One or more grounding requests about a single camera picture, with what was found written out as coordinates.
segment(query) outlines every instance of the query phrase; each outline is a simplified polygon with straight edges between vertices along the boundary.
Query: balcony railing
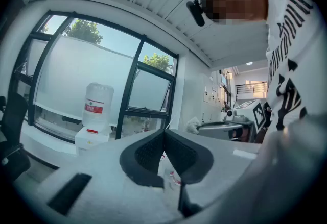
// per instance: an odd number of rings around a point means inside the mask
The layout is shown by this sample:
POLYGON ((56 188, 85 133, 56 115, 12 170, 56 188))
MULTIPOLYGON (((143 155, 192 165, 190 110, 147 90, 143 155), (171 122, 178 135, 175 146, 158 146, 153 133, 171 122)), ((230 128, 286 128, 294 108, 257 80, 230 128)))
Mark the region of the balcony railing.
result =
POLYGON ((236 93, 267 92, 267 82, 236 85, 236 93))

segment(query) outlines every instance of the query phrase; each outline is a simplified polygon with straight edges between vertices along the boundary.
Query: black window frame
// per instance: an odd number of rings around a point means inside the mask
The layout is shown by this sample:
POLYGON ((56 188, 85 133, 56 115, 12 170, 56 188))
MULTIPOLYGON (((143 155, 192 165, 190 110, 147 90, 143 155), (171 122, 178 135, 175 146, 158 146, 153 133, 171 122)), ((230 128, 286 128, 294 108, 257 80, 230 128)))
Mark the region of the black window frame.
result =
POLYGON ((14 68, 12 71, 11 80, 10 80, 8 96, 10 96, 10 94, 12 92, 17 92, 19 81, 22 81, 30 86, 29 101, 28 101, 28 118, 27 118, 28 124, 30 126, 36 127, 39 130, 42 130, 43 132, 45 132, 51 136, 54 136, 58 139, 75 144, 75 140, 62 137, 59 134, 54 134, 53 132, 48 131, 44 127, 41 127, 41 129, 40 129, 40 125, 38 125, 35 122, 35 104, 33 104, 35 93, 36 93, 36 86, 37 86, 38 78, 40 76, 40 72, 41 72, 43 63, 45 62, 47 55, 49 54, 50 50, 52 49, 54 43, 57 41, 58 37, 65 31, 65 29, 72 23, 72 21, 75 18, 84 19, 84 20, 88 20, 91 22, 96 22, 96 23, 108 26, 110 28, 119 30, 121 32, 124 32, 124 33, 131 35, 140 40, 137 51, 136 51, 135 56, 132 61, 132 65, 131 65, 131 68, 130 68, 130 71, 129 71, 129 74, 127 77, 127 81, 126 81, 126 85, 125 85, 125 89, 124 89, 124 93, 123 93, 123 97, 122 97, 121 107, 120 107, 119 116, 118 116, 116 139, 120 139, 120 137, 121 137, 123 119, 124 119, 125 115, 145 117, 145 118, 165 119, 164 126, 166 127, 169 124, 169 121, 171 118, 172 107, 173 107, 173 99, 174 99, 175 86, 176 86, 176 76, 177 76, 177 69, 178 69, 178 54, 173 53, 172 51, 163 47, 159 43, 151 40, 146 35, 141 35, 135 31, 133 31, 129 28, 123 27, 119 24, 116 24, 116 23, 113 23, 110 21, 106 21, 106 20, 103 20, 103 19, 100 19, 97 17, 88 16, 85 14, 78 14, 76 12, 60 12, 60 11, 52 11, 52 10, 49 10, 46 12, 46 14, 39 20, 39 22, 34 26, 32 31, 28 35, 27 39, 25 40, 25 42, 19 52, 19 55, 17 57, 17 60, 15 62, 15 65, 14 65, 14 68), (42 27, 45 23, 47 23, 47 21, 53 15, 65 16, 66 19, 58 27, 58 29, 56 30, 56 32, 53 35, 38 32, 40 27, 42 27), (28 75, 25 75, 25 74, 21 73, 20 71, 18 71, 18 69, 22 65, 22 63, 24 63, 26 56, 28 54, 28 48, 33 39, 47 41, 47 44, 40 56, 40 59, 38 60, 38 63, 36 65, 33 76, 28 76, 28 75), (176 64, 174 64, 174 65, 176 68, 175 68, 174 75, 168 74, 164 71, 161 71, 160 69, 152 67, 152 66, 145 64, 143 62, 140 62, 138 60, 139 55, 142 51, 142 47, 145 42, 154 46, 155 48, 163 51, 164 53, 168 54, 169 56, 171 56, 175 59, 176 64), (130 94, 131 94, 131 90, 132 90, 133 80, 134 80, 135 74, 138 69, 144 70, 155 76, 159 76, 161 78, 164 78, 164 79, 167 79, 170 81, 170 85, 168 87, 169 96, 168 96, 166 112, 143 110, 143 109, 139 109, 139 108, 128 108, 128 103, 129 103, 129 98, 130 98, 130 94))

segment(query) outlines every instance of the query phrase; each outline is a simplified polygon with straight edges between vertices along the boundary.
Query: white shirt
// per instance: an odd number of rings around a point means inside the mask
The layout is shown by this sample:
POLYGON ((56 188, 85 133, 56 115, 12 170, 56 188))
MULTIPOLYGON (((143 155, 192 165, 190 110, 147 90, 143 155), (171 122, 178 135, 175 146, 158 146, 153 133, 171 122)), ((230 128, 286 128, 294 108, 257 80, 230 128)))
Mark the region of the white shirt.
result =
POLYGON ((327 28, 313 0, 268 0, 267 135, 327 112, 327 28))

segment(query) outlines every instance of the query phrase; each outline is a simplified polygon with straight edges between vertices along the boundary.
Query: black chair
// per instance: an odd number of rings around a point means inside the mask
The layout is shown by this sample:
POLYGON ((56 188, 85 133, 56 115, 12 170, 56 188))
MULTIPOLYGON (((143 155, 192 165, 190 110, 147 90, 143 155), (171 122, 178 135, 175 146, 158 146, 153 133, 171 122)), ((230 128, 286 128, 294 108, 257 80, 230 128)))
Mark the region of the black chair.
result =
POLYGON ((16 180, 31 166, 29 158, 19 143, 21 126, 27 111, 28 104, 17 93, 9 96, 0 130, 6 141, 0 142, 0 161, 9 181, 16 180))

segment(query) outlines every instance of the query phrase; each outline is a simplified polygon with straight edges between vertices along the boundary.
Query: sky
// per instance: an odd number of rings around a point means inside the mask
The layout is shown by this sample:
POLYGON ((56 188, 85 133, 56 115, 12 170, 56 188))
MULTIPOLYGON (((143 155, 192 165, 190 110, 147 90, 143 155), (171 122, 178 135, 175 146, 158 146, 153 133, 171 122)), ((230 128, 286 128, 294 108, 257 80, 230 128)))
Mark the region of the sky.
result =
MULTIPOLYGON (((56 16, 54 15, 49 21, 48 21, 48 30, 47 34, 54 34, 54 32, 57 30, 57 28, 63 23, 63 21, 66 19, 65 16, 56 16)), ((99 34, 103 36, 103 39, 101 40, 101 43, 99 44, 102 47, 108 48, 110 50, 113 50, 115 52, 134 56, 137 50, 137 47, 139 45, 140 40, 125 34, 121 31, 118 31, 116 29, 113 29, 111 27, 104 26, 102 24, 98 24, 98 31, 99 34)), ((144 43, 141 54, 139 56, 139 61, 144 60, 144 55, 148 55, 151 57, 154 53, 157 53, 158 55, 166 55, 161 50, 153 47, 150 44, 144 43)), ((169 65, 173 64, 173 58, 169 56, 169 65)))

